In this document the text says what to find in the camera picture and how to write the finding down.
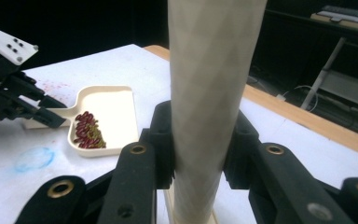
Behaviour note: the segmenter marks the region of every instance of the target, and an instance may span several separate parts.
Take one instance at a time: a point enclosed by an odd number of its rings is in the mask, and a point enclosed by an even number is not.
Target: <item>cardboard tube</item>
[[[169,0],[177,223],[206,223],[266,0]]]

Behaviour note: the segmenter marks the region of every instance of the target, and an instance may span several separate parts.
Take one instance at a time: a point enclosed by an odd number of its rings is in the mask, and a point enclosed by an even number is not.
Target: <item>small plastic tray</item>
[[[132,90],[125,86],[90,86],[81,90],[73,107],[51,108],[52,112],[67,119],[62,126],[69,126],[68,143],[83,157],[117,155],[129,143],[138,141]],[[76,139],[75,118],[89,111],[98,120],[106,148],[80,148]],[[27,129],[46,128],[34,120],[24,120]]]

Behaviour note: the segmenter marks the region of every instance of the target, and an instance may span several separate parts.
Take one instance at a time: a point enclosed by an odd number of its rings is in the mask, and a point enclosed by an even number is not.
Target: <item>red beans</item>
[[[101,131],[98,129],[98,120],[94,118],[89,111],[76,116],[76,139],[74,143],[78,143],[82,148],[104,148],[106,143],[103,140]]]

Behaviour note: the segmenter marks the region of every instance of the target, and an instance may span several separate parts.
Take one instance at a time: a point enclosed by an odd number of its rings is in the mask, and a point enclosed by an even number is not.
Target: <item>white table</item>
[[[170,100],[169,63],[134,45],[25,71],[37,86],[68,106],[90,85],[126,85],[133,90],[138,132],[148,128],[154,107]],[[241,110],[262,142],[289,147],[315,178],[339,188],[358,176],[358,153],[246,99]],[[0,224],[13,223],[46,181],[78,175],[88,183],[115,168],[117,156],[82,158],[66,142],[68,129],[24,130],[21,120],[0,121]],[[220,223],[255,223],[247,191],[232,190],[222,176],[214,204]],[[158,223],[168,223],[158,190]]]

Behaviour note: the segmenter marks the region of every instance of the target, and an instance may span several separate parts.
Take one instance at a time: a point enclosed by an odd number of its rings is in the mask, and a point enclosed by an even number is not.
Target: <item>blue stain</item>
[[[47,167],[54,160],[54,152],[48,147],[36,147],[20,154],[15,162],[15,170],[20,173]]]

